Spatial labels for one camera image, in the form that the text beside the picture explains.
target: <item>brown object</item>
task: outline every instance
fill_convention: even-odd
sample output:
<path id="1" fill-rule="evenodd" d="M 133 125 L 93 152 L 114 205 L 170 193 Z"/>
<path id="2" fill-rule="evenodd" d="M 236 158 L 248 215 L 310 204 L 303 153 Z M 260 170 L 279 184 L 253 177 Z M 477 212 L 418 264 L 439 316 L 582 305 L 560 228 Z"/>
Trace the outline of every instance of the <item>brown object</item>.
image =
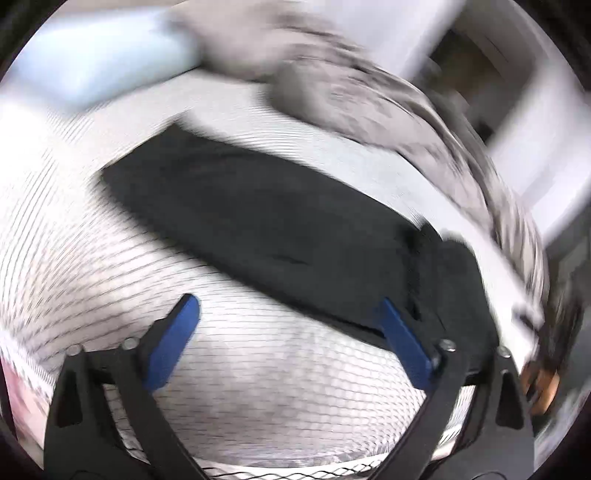
<path id="1" fill-rule="evenodd" d="M 538 398 L 531 407 L 532 415 L 543 415 L 546 413 L 550 404 L 556 396 L 560 376 L 556 372 L 551 372 L 539 368 L 534 363 L 528 363 L 521 372 L 521 387 L 524 394 L 530 390 L 532 384 L 538 392 Z"/>

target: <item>black cloth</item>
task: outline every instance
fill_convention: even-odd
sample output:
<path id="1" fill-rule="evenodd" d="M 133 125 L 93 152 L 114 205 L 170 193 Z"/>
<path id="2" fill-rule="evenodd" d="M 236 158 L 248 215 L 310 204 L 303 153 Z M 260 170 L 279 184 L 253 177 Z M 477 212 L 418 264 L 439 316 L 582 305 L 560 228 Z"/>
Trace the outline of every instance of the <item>black cloth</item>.
<path id="1" fill-rule="evenodd" d="M 498 343 L 465 245 L 316 170 L 172 125 L 102 178 L 160 235 L 349 335 L 386 348 L 374 318 L 389 298 L 434 338 L 452 328 L 473 369 Z"/>

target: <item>gray fabric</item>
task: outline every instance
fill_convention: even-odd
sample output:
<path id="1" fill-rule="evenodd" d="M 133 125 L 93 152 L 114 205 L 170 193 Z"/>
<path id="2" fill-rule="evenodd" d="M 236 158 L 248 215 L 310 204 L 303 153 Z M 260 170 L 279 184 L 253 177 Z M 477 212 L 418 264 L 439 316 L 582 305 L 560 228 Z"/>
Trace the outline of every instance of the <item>gray fabric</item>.
<path id="1" fill-rule="evenodd" d="M 379 69 L 323 20 L 282 0 L 189 0 L 172 8 L 197 34 L 206 64 L 268 80 L 279 111 L 404 156 L 499 247 L 535 301 L 543 300 L 543 248 L 535 225 L 498 177 L 482 145 L 465 146 L 425 94 Z"/>
<path id="2" fill-rule="evenodd" d="M 453 102 L 435 93 L 429 98 L 463 147 L 463 157 L 492 215 L 495 242 L 524 280 L 527 290 L 545 303 L 550 279 L 544 245 L 534 219 L 499 177 L 483 141 Z"/>

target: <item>light blue cloth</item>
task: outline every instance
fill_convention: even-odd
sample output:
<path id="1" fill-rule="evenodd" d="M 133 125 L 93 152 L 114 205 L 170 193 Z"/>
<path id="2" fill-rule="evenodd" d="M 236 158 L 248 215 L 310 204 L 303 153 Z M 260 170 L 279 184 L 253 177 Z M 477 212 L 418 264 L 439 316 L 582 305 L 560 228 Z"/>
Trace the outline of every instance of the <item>light blue cloth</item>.
<path id="1" fill-rule="evenodd" d="M 62 18 L 41 27 L 12 70 L 35 90 L 86 109 L 199 64 L 197 40 L 165 8 Z"/>

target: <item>metal bolt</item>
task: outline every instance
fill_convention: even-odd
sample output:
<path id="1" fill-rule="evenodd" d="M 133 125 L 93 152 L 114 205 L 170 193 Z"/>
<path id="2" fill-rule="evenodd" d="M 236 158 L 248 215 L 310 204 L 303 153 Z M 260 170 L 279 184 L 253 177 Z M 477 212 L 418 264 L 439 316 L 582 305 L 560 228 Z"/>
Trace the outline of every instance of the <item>metal bolt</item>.
<path id="1" fill-rule="evenodd" d="M 76 356 L 81 351 L 82 351 L 82 345 L 77 343 L 75 345 L 70 345 L 68 348 L 66 348 L 66 355 L 67 356 Z"/>
<path id="2" fill-rule="evenodd" d="M 447 340 L 446 338 L 439 340 L 439 347 L 444 352 L 455 352 L 456 351 L 456 344 L 453 343 L 451 340 Z"/>
<path id="3" fill-rule="evenodd" d="M 121 348 L 123 350 L 133 350 L 138 345 L 139 345 L 139 341 L 137 338 L 129 337 L 129 338 L 126 338 L 125 340 L 123 340 L 123 343 L 121 344 Z"/>
<path id="4" fill-rule="evenodd" d="M 496 353 L 503 358 L 511 358 L 511 351 L 506 346 L 500 345 L 497 347 Z"/>

